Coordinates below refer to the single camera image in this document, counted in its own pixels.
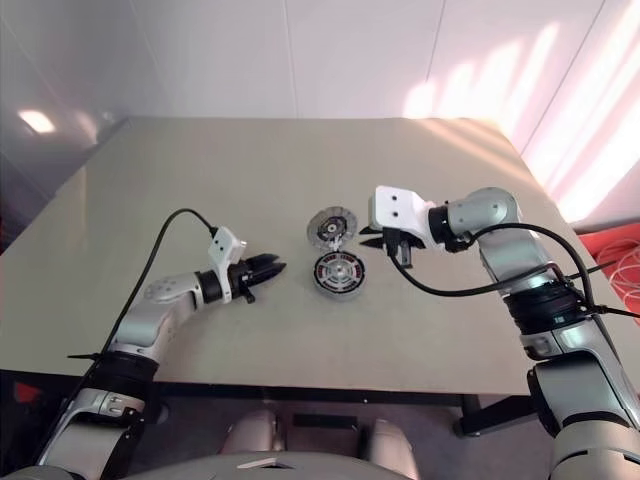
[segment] beige tabletop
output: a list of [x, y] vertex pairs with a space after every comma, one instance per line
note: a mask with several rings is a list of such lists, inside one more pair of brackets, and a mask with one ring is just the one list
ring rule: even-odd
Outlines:
[[[498, 186], [524, 219], [586, 250], [510, 143], [470, 120], [134, 119], [59, 191], [0, 257], [0, 368], [81, 374], [68, 354], [99, 349], [164, 219], [192, 207], [272, 252], [286, 270], [257, 301], [213, 305], [180, 331], [158, 379], [176, 382], [522, 394], [531, 362], [497, 294], [448, 299], [403, 280], [377, 250], [347, 245], [367, 283], [349, 302], [315, 289], [320, 254], [306, 239], [319, 210], [342, 205], [362, 227], [379, 184], [438, 203]], [[207, 269], [208, 233], [188, 216], [170, 228], [149, 281]], [[575, 267], [545, 240], [563, 270]], [[475, 248], [421, 251], [414, 275], [443, 289], [488, 283]], [[596, 300], [622, 305], [601, 274]], [[640, 328], [605, 322], [634, 384]]]

